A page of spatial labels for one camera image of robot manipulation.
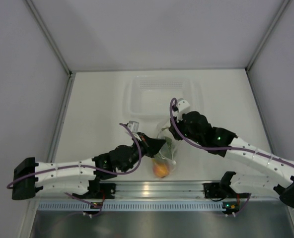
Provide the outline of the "green netted fake melon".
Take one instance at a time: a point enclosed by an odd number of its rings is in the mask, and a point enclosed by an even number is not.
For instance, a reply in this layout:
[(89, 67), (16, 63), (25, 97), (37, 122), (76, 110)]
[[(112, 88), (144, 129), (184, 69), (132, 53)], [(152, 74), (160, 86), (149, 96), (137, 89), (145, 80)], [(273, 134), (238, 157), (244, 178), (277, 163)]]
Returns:
[(174, 137), (168, 127), (162, 128), (161, 132), (162, 132), (163, 138), (166, 140), (166, 145), (167, 145), (166, 151), (168, 152), (168, 154), (171, 155), (174, 149)]

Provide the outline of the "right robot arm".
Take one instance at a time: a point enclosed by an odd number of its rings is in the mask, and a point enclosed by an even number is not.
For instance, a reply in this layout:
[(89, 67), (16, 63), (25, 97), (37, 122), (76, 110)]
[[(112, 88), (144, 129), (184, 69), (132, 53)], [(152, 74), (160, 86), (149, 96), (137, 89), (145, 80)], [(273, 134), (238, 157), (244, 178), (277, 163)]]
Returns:
[(174, 138), (260, 172), (259, 176), (227, 171), (220, 180), (220, 192), (231, 197), (250, 193), (274, 197), (294, 208), (294, 161), (267, 153), (220, 127), (212, 127), (197, 111), (170, 115)]

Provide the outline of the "pink fake food piece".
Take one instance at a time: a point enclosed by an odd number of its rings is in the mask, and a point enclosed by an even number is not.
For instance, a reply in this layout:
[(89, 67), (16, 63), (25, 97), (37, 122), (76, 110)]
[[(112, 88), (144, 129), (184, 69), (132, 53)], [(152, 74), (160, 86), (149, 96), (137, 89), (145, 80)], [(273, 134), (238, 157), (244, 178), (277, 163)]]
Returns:
[(169, 175), (170, 170), (168, 168), (168, 165), (165, 161), (152, 161), (152, 170), (156, 177), (158, 178), (164, 178)]

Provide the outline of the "clear zip top bag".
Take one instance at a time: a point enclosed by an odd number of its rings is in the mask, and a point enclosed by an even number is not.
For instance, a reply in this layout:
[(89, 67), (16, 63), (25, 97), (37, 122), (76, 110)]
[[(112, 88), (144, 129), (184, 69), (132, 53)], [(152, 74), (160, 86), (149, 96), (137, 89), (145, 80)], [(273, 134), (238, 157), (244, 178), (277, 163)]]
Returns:
[(169, 176), (177, 166), (177, 150), (181, 141), (174, 138), (170, 132), (170, 119), (161, 121), (155, 130), (157, 139), (164, 139), (165, 144), (152, 158), (152, 170), (156, 177), (162, 179)]

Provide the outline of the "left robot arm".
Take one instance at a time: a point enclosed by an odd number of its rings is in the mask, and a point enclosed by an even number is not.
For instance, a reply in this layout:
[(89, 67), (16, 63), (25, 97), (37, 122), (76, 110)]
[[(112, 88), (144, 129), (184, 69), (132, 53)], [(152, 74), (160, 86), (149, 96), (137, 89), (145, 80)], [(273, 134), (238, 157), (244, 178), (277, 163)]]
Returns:
[(13, 171), (13, 181), (7, 185), (13, 200), (67, 194), (78, 199), (99, 195), (100, 182), (135, 172), (142, 158), (153, 158), (166, 144), (165, 139), (150, 138), (137, 133), (133, 144), (93, 158), (68, 163), (37, 162), (34, 157), (24, 159)]

